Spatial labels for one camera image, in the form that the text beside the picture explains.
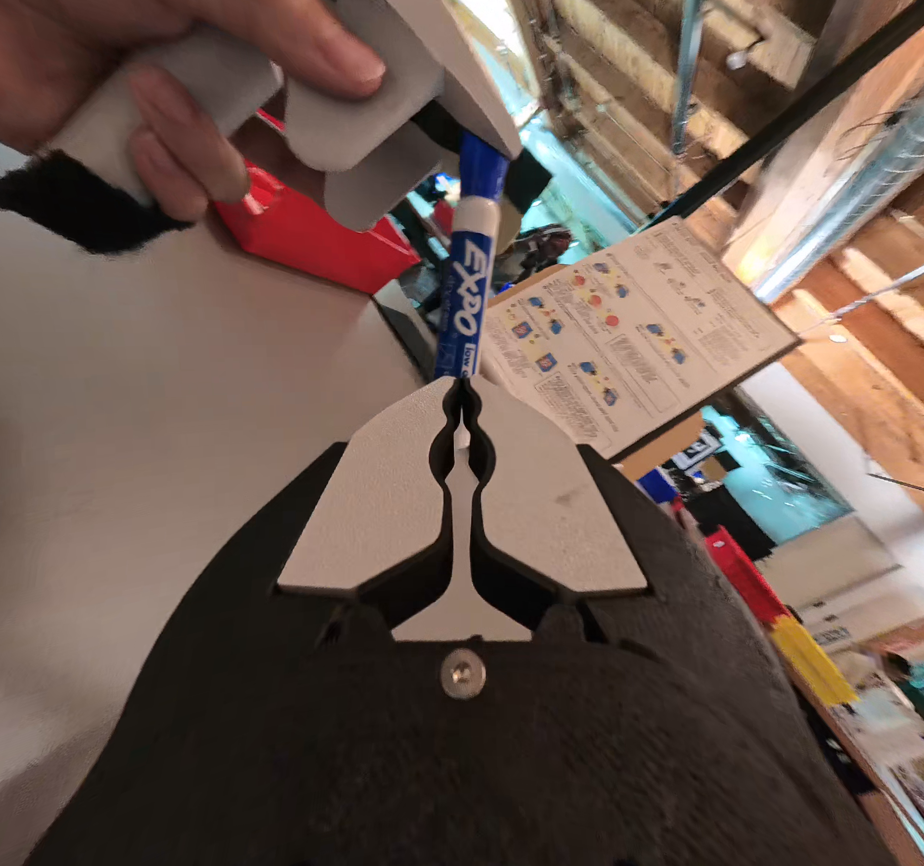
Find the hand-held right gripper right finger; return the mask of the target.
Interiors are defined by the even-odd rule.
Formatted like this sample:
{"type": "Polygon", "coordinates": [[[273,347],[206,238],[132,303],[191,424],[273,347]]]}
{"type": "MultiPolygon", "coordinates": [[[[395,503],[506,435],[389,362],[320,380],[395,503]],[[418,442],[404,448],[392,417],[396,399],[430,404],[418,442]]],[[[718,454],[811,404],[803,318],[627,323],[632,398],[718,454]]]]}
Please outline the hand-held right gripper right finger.
{"type": "Polygon", "coordinates": [[[639,594],[647,580],[577,445],[476,376],[468,464],[487,545],[578,597],[639,594]]]}

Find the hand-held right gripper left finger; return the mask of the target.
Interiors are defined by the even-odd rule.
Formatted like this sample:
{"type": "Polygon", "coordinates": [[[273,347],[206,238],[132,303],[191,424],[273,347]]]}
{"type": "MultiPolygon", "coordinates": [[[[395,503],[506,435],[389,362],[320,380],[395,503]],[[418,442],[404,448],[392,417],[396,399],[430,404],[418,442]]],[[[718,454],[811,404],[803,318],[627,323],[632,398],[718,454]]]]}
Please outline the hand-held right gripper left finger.
{"type": "Polygon", "coordinates": [[[437,540],[445,486],[431,453],[449,426],[445,403],[454,388],[440,378],[352,434],[283,566],[281,590],[358,595],[437,540]]]}

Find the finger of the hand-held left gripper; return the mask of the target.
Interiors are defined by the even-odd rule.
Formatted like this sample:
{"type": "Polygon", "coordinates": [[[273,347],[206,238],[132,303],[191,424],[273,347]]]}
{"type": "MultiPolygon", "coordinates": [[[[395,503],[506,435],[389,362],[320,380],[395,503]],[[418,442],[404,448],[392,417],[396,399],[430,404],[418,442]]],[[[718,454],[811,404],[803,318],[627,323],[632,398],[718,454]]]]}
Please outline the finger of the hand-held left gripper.
{"type": "Polygon", "coordinates": [[[514,121],[468,34],[444,0],[385,1],[442,67],[444,83],[434,100],[445,116],[507,160],[515,160],[522,145],[514,121]]]}
{"type": "Polygon", "coordinates": [[[286,75],[290,150],[321,173],[320,205],[338,224],[367,231],[422,179],[458,156],[461,126],[441,99],[457,86],[460,51],[401,60],[398,77],[350,101],[286,75]]]}

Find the red plastic bin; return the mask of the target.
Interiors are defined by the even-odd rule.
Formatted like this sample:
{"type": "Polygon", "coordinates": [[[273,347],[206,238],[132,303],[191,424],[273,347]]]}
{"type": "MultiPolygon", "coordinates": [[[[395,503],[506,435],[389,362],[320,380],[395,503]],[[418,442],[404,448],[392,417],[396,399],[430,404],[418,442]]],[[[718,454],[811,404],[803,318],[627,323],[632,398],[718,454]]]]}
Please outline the red plastic bin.
{"type": "Polygon", "coordinates": [[[704,544],[712,561],[764,628],[772,629],[779,618],[792,616],[761,572],[722,526],[707,535],[704,544]]]}
{"type": "Polygon", "coordinates": [[[284,135],[283,122],[261,109],[235,137],[248,191],[212,208],[240,250],[366,295],[421,261],[386,216],[361,232],[336,223],[319,204],[323,175],[294,156],[284,135]]]}

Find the blue and white marker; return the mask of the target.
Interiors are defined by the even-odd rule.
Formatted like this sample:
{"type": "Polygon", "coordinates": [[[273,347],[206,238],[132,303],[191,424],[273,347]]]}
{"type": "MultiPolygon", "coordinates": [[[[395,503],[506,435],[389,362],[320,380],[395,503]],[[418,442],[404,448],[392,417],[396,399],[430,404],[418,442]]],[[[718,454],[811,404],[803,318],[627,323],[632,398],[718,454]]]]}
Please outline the blue and white marker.
{"type": "Polygon", "coordinates": [[[441,286],[441,321],[433,380],[476,375],[481,332],[501,222],[508,159],[465,131],[459,156],[460,199],[441,286]]]}

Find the instruction sheet board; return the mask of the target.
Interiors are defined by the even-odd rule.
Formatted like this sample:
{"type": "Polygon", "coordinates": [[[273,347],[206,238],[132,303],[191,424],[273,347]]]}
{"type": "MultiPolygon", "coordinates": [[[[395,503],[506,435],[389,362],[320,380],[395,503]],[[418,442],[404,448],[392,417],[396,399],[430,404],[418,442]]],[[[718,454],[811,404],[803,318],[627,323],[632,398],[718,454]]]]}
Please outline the instruction sheet board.
{"type": "Polygon", "coordinates": [[[618,462],[800,342],[673,216],[496,296],[479,372],[618,462]]]}

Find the yellow plastic bin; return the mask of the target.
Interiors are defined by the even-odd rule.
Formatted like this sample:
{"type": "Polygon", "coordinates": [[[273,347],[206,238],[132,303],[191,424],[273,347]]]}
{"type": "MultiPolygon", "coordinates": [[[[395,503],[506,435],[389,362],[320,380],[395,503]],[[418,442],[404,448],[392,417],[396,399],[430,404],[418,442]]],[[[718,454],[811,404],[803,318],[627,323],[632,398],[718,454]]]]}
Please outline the yellow plastic bin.
{"type": "Polygon", "coordinates": [[[826,708],[859,701],[855,689],[809,632],[791,615],[780,615],[769,628],[770,640],[799,685],[826,708]]]}

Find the black pole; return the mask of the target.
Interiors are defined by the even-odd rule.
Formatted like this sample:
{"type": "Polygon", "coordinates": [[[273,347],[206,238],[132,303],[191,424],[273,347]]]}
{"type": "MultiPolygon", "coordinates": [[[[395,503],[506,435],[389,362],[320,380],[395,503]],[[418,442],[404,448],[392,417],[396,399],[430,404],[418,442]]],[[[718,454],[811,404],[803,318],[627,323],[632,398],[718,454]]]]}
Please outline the black pole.
{"type": "Polygon", "coordinates": [[[923,27],[923,0],[914,0],[874,35],[823,75],[745,144],[640,226],[638,233],[670,217],[689,217],[723,193],[751,167],[902,47],[923,27]]]}

